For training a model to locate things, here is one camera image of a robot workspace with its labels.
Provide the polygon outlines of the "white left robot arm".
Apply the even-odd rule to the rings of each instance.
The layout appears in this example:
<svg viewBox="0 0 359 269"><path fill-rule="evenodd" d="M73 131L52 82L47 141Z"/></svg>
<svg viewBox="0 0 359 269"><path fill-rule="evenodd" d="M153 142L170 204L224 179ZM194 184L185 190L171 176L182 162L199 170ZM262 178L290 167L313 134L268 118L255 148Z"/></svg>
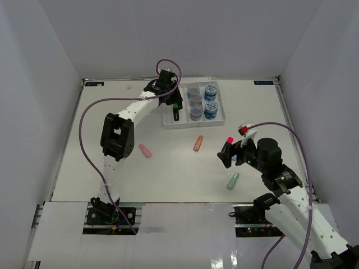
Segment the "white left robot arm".
<svg viewBox="0 0 359 269"><path fill-rule="evenodd" d="M140 96L130 98L132 103L118 113L108 113L105 116L100 137L100 146L104 157L115 162L129 157L135 145L135 127L152 110L165 104L181 105L183 98L178 89L181 78L175 73L163 69L158 78L151 80L143 89ZM102 180L100 194L90 200L91 205L99 211L99 217L107 224L118 219L119 195L112 191L111 180L114 176L105 176L105 169L95 168Z"/></svg>

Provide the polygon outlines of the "blue lidded tub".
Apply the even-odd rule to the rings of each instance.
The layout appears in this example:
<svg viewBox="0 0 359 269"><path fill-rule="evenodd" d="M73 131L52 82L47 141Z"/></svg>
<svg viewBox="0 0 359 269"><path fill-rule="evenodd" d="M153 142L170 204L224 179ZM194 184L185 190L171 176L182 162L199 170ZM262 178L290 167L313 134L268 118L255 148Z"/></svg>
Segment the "blue lidded tub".
<svg viewBox="0 0 359 269"><path fill-rule="evenodd" d="M204 116L206 119L212 120L215 119L218 112L218 103L215 101L208 101L204 106Z"/></svg>
<svg viewBox="0 0 359 269"><path fill-rule="evenodd" d="M218 86L216 84L208 84L205 86L204 99L206 101L215 101L217 98Z"/></svg>

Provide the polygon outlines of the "clear paperclip jar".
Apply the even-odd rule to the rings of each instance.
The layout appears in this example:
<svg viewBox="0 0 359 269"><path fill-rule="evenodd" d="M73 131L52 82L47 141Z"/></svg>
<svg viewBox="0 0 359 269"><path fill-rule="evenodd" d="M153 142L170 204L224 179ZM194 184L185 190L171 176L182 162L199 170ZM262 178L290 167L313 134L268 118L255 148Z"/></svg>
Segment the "clear paperclip jar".
<svg viewBox="0 0 359 269"><path fill-rule="evenodd" d="M193 94L190 97L190 107L202 106L202 96L200 94Z"/></svg>
<svg viewBox="0 0 359 269"><path fill-rule="evenodd" d="M202 106L192 106L190 109L190 119L192 121L199 121L202 118Z"/></svg>
<svg viewBox="0 0 359 269"><path fill-rule="evenodd" d="M200 90L197 86L189 85L187 87L187 97L190 99L192 95L197 95L200 93Z"/></svg>

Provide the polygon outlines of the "white compartment tray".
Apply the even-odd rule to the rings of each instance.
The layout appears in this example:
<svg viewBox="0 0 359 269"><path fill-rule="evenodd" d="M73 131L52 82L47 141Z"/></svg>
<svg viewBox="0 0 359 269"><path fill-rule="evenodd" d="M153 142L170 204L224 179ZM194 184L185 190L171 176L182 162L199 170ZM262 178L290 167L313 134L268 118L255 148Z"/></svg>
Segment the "white compartment tray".
<svg viewBox="0 0 359 269"><path fill-rule="evenodd" d="M205 86L208 84L216 84L218 86L218 93L215 102L218 103L218 112L215 119L209 120L204 116L204 106L207 102L204 99L204 90ZM199 121L192 121L190 119L190 99L187 97L187 87L189 85L197 86L200 90L200 95L202 96L202 118ZM212 127L212 126L221 126L226 121L223 99L220 92L220 87L216 81L209 82L194 82L189 84L181 84L179 86L180 93L183 97L183 109L179 110L179 121L175 122L173 120L173 105L166 106L162 110L163 116L163 126L166 129L179 129L179 128L190 128L190 127Z"/></svg>

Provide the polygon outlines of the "pink cap black highlighter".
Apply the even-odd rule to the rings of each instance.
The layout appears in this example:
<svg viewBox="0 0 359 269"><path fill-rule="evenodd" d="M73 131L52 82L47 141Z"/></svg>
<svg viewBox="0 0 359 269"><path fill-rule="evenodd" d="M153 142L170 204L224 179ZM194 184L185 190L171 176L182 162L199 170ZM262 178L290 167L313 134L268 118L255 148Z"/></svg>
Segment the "pink cap black highlighter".
<svg viewBox="0 0 359 269"><path fill-rule="evenodd" d="M233 143L233 140L234 140L233 137L228 137L227 142L230 143L230 144L232 144L232 143Z"/></svg>

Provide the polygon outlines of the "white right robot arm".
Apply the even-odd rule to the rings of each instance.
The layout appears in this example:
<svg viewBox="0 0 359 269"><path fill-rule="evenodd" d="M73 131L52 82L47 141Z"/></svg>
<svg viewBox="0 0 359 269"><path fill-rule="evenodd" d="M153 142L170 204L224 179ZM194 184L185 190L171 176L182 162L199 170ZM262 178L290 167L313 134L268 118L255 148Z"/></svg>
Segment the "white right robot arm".
<svg viewBox="0 0 359 269"><path fill-rule="evenodd" d="M226 168L236 157L235 165L247 164L261 173L269 193L254 199L254 219L274 224L301 251L310 268L358 268L358 246L351 246L310 205L303 182L283 163L276 140L226 142L217 156Z"/></svg>

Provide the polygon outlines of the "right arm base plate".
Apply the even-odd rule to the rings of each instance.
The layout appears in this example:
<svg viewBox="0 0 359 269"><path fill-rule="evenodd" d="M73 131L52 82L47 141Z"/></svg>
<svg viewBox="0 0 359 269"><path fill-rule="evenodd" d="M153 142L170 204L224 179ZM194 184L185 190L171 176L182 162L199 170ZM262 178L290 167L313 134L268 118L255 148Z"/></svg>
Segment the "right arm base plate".
<svg viewBox="0 0 359 269"><path fill-rule="evenodd" d="M237 238L264 238L282 236L283 233L251 206L234 207L229 217L234 219Z"/></svg>

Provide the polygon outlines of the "pastel pink mini highlighter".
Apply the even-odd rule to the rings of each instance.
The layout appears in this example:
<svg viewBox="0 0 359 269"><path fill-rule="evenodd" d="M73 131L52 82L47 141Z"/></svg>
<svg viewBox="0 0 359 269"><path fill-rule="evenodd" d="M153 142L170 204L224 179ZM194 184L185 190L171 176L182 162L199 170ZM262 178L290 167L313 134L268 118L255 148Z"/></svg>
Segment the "pastel pink mini highlighter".
<svg viewBox="0 0 359 269"><path fill-rule="evenodd" d="M149 151L149 149L142 143L139 144L139 149L144 154L146 158L152 157L152 153Z"/></svg>

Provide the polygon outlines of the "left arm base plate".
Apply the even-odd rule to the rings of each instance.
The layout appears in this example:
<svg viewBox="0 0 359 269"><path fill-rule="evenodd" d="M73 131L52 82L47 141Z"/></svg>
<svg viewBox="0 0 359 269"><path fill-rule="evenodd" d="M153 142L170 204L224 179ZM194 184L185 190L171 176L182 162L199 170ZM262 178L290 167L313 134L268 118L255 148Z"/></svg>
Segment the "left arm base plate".
<svg viewBox="0 0 359 269"><path fill-rule="evenodd" d="M127 225L125 218L111 204L105 203L100 198L91 198L91 206L88 208L86 225ZM127 217L131 225L135 224L136 208L135 207L119 207Z"/></svg>

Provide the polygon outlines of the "green cap black highlighter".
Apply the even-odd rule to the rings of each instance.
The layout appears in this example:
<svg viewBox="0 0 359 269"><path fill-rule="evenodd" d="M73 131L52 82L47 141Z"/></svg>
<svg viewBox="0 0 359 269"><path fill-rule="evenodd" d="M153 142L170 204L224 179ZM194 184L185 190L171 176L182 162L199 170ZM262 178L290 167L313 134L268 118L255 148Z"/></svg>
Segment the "green cap black highlighter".
<svg viewBox="0 0 359 269"><path fill-rule="evenodd" d="M179 118L180 118L180 115L179 115L179 106L178 104L174 104L173 105L173 120L175 122L178 122L179 121Z"/></svg>

